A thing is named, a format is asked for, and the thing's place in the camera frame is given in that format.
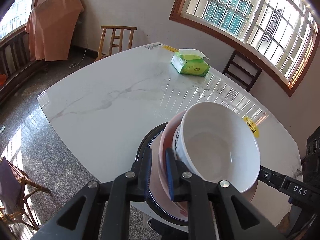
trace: orange object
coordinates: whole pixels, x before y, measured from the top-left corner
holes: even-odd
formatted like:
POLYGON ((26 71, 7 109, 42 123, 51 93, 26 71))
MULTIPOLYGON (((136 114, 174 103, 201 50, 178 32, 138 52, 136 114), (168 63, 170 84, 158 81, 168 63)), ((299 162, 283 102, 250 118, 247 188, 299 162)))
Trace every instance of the orange object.
POLYGON ((34 7, 25 29, 30 60, 68 59, 73 31, 83 10, 80 0, 46 0, 34 7))
POLYGON ((0 86, 4 85, 5 81, 7 80, 6 75, 0 75, 0 86))

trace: white bowl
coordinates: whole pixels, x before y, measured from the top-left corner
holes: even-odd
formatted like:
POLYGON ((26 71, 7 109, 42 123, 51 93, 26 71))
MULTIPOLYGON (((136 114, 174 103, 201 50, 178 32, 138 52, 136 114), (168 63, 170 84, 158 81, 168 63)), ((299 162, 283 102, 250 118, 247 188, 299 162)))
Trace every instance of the white bowl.
POLYGON ((172 146, 193 173, 215 183, 228 180, 240 193, 255 183, 260 171, 260 152, 250 128, 217 103, 201 102, 189 108, 172 146))

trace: black speaker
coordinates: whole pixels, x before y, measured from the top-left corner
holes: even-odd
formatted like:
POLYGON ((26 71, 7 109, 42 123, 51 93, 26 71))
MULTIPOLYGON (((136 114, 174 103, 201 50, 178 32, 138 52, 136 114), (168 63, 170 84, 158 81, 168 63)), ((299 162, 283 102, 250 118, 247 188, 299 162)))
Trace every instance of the black speaker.
POLYGON ((311 134, 307 140, 307 154, 304 163, 305 171, 315 171, 319 170, 320 161, 320 126, 311 134))

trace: tissue pack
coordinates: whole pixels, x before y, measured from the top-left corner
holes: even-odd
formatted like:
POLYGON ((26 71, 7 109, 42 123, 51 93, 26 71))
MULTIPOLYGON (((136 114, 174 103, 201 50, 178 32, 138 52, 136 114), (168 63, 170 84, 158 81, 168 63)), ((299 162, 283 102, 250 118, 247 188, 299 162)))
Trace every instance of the tissue pack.
POLYGON ((196 49, 180 49, 171 59, 172 65, 180 74, 205 77, 210 66, 204 61, 206 57, 196 49))

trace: table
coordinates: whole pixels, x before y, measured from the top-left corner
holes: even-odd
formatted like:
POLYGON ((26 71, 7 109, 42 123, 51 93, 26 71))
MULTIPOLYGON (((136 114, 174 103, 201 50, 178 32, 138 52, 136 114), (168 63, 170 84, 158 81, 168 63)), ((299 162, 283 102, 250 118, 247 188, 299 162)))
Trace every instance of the table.
MULTIPOLYGON (((258 125, 261 165, 298 178, 297 144, 252 95, 217 70, 206 77, 181 75, 173 52, 161 43, 130 49, 92 63, 60 80, 38 102, 64 144, 100 182, 130 170, 144 136, 193 104, 208 100, 248 116, 258 125)), ((253 205, 274 225, 290 210, 288 196, 258 183, 253 205)), ((175 228, 146 203, 132 203, 175 228)))

